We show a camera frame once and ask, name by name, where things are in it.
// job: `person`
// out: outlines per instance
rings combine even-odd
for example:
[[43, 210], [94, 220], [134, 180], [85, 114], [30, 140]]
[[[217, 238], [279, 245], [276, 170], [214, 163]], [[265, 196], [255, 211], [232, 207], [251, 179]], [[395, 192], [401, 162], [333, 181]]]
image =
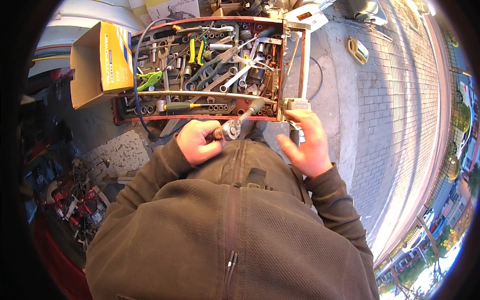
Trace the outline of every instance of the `person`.
[[93, 298], [379, 299], [366, 230], [320, 120], [285, 115], [306, 140], [276, 137], [292, 168], [258, 125], [244, 140], [208, 143], [220, 123], [192, 120], [157, 147], [87, 249]]
[[178, 12], [177, 11], [177, 6], [179, 3], [175, 5], [169, 5], [167, 6], [167, 10], [170, 12], [170, 14], [167, 16], [167, 18], [170, 19], [175, 19], [177, 21], [183, 20], [183, 19], [191, 19], [195, 18], [195, 16], [189, 12]]

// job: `black cable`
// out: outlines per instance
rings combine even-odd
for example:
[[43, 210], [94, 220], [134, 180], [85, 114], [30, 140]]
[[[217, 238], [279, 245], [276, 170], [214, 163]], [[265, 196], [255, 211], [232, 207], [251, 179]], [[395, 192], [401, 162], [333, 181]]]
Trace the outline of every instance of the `black cable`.
[[137, 43], [137, 47], [135, 48], [135, 56], [133, 58], [133, 95], [134, 95], [134, 98], [135, 98], [135, 106], [137, 108], [137, 112], [138, 112], [138, 117], [140, 119], [140, 123], [142, 123], [142, 126], [145, 128], [145, 130], [147, 131], [148, 133], [148, 138], [155, 142], [156, 140], [158, 140], [160, 137], [159, 136], [156, 136], [154, 135], [147, 127], [147, 125], [145, 124], [145, 121], [142, 117], [142, 112], [140, 110], [140, 103], [138, 102], [138, 91], [137, 91], [137, 62], [138, 62], [138, 53], [140, 52], [140, 44], [143, 42], [144, 40], [144, 37], [145, 37], [145, 34], [147, 33], [148, 30], [150, 30], [150, 28], [152, 28], [152, 26], [158, 22], [161, 22], [161, 21], [165, 21], [165, 22], [176, 22], [177, 20], [175, 19], [171, 19], [171, 18], [163, 18], [163, 19], [158, 19], [158, 20], [155, 20], [153, 22], [150, 23], [149, 26], [147, 26], [147, 28], [145, 28], [144, 32], [142, 33], [142, 35], [140, 36], [140, 39]]
[[[299, 57], [301, 57], [301, 55], [297, 55], [297, 56], [295, 56], [293, 59], [296, 59], [296, 58], [299, 58]], [[316, 91], [315, 94], [313, 94], [313, 96], [309, 99], [310, 101], [312, 101], [315, 97], [317, 97], [318, 92], [320, 92], [320, 89], [322, 88], [322, 85], [324, 84], [324, 71], [322, 70], [322, 67], [320, 66], [320, 63], [319, 63], [316, 59], [314, 59], [314, 58], [311, 57], [311, 56], [310, 56], [310, 59], [313, 60], [313, 61], [317, 64], [318, 68], [320, 69], [320, 74], [322, 75], [322, 79], [321, 79], [321, 81], [320, 81], [320, 85], [319, 85], [318, 88], [317, 88], [317, 91]]]

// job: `concrete ground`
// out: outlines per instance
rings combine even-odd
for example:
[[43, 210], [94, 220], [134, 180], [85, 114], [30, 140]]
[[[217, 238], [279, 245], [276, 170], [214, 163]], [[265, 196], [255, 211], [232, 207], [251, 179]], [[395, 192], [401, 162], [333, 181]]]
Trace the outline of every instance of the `concrete ground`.
[[[347, 0], [324, 10], [339, 19], [312, 33], [311, 56], [322, 72], [311, 60], [307, 94], [311, 97], [323, 82], [320, 93], [311, 99], [312, 110], [323, 123], [330, 159], [338, 163], [354, 198], [375, 258], [399, 238], [421, 205], [428, 189], [425, 181], [434, 173], [442, 126], [439, 71], [428, 28], [401, 0], [380, 3], [389, 23], [379, 30], [392, 42], [342, 21], [342, 16], [351, 17]], [[370, 51], [365, 65], [347, 51], [349, 36]], [[293, 67], [284, 96], [297, 95], [298, 78], [298, 68]], [[92, 171], [96, 180], [132, 173], [148, 161], [154, 147], [166, 143], [149, 142], [138, 124], [115, 126], [108, 102], [74, 111], [65, 96], [70, 94], [68, 85], [63, 94], [63, 99], [52, 103], [64, 108], [57, 118], [66, 119], [71, 127], [77, 155], [92, 163], [110, 159], [109, 168], [102, 164]], [[270, 123], [264, 132], [277, 152], [279, 133], [288, 133], [286, 123]]]

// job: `left hand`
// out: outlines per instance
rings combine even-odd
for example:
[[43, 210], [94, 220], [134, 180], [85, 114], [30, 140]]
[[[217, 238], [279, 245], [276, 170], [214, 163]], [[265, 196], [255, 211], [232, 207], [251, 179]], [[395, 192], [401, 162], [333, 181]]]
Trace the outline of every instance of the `left hand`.
[[182, 128], [177, 136], [177, 144], [189, 163], [197, 166], [222, 152], [227, 143], [225, 140], [211, 143], [205, 140], [205, 137], [218, 127], [218, 121], [191, 120]]

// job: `screwdriver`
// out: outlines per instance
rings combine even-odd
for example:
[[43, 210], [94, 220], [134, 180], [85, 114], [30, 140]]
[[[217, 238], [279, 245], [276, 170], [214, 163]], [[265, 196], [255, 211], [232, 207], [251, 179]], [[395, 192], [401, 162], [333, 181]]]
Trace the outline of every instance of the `screwdriver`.
[[190, 102], [170, 102], [164, 105], [166, 111], [180, 111], [190, 110], [192, 108], [199, 108], [202, 106], [215, 106], [215, 104], [195, 104]]

